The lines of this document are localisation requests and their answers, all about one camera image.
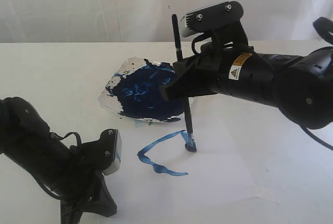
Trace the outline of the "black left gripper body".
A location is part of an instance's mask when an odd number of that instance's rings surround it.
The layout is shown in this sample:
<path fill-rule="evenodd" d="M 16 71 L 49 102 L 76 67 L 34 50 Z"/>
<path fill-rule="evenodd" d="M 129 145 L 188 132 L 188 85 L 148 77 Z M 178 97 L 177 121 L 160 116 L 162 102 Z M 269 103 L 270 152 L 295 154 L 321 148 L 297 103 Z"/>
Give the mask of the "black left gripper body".
<path fill-rule="evenodd" d="M 69 132 L 64 137 L 52 133 L 52 139 L 62 141 L 70 135 L 74 135 L 77 145 L 71 146 L 69 151 L 73 154 L 69 166 L 64 173 L 52 184 L 52 191 L 59 195 L 60 222 L 79 223 L 83 213 L 93 213 L 104 217 L 109 216 L 109 210 L 80 210 L 78 204 L 81 200 L 82 189 L 80 178 L 88 171 L 99 170 L 101 155 L 100 137 L 96 141 L 83 143 L 76 132 Z"/>

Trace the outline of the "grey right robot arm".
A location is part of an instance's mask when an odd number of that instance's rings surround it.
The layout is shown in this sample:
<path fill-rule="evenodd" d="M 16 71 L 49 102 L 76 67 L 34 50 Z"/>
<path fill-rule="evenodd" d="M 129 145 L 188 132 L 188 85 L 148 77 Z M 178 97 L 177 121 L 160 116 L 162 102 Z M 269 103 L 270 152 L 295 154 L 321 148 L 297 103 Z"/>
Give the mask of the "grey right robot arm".
<path fill-rule="evenodd" d="M 200 54 L 173 64 L 176 78 L 160 87 L 165 100 L 223 94 L 276 107 L 304 128 L 332 122 L 332 47 L 306 56 L 257 53 L 240 22 L 205 35 L 212 40 Z"/>

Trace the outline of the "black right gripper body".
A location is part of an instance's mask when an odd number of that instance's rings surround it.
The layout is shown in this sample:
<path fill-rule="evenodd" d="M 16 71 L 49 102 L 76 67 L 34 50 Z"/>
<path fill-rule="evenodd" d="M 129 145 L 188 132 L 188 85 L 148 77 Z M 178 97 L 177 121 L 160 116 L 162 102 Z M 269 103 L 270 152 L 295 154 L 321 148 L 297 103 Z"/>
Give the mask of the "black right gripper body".
<path fill-rule="evenodd" d="M 205 33 L 211 41 L 201 45 L 198 68 L 207 68 L 208 88 L 218 94 L 252 102 L 272 102 L 273 65 L 249 45 L 241 23 Z"/>

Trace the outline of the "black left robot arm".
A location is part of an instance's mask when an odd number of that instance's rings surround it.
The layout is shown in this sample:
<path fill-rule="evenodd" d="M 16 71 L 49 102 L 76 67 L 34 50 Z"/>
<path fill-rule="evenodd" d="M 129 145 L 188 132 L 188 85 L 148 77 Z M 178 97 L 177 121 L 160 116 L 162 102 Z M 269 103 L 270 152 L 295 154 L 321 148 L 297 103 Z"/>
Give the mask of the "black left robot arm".
<path fill-rule="evenodd" d="M 60 202 L 61 223 L 79 223 L 84 213 L 110 217 L 117 205 L 105 176 L 120 167 L 121 139 L 116 129 L 95 141 L 65 146 L 36 109 L 21 97 L 1 100 L 1 153 L 29 173 L 41 189 Z"/>

